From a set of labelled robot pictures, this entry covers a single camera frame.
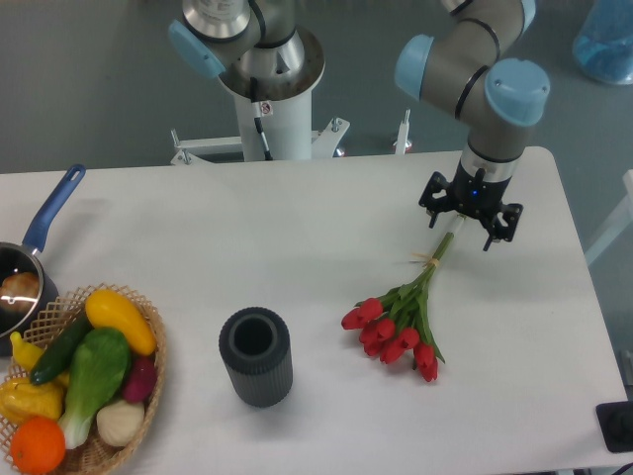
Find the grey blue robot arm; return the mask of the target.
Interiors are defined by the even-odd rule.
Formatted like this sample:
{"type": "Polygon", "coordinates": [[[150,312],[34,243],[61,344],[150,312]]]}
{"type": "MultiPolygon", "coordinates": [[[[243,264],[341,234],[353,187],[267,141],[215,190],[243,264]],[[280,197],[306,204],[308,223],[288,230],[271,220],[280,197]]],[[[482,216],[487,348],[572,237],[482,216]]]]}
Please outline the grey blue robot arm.
{"type": "MultiPolygon", "coordinates": [[[[510,241],[522,213],[503,194],[540,121],[550,81],[537,64],[505,56],[528,29],[531,1],[448,1],[455,20],[437,40],[419,35],[400,53],[396,85],[470,131],[452,179],[434,174],[419,200],[431,218],[455,211],[478,221],[489,242],[510,241]]],[[[343,127],[315,133],[312,93],[324,71],[317,38],[291,1],[186,1],[168,29],[180,57],[232,95],[248,161],[334,153],[343,127]]]]}

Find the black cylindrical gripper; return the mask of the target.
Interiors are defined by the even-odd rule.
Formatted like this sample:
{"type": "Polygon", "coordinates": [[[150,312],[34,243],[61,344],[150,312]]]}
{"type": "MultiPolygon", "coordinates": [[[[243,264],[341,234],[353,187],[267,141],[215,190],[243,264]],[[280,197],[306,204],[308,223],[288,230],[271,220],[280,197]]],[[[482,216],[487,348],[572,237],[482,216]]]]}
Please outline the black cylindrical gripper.
{"type": "Polygon", "coordinates": [[[457,211],[479,219],[489,235],[483,247],[483,251],[488,251],[493,243],[513,240],[523,212],[522,204],[503,202],[509,183],[510,178],[487,181],[484,168],[468,171],[459,162],[452,182],[439,171],[430,176],[418,205],[426,210],[431,229],[442,213],[457,211]]]}

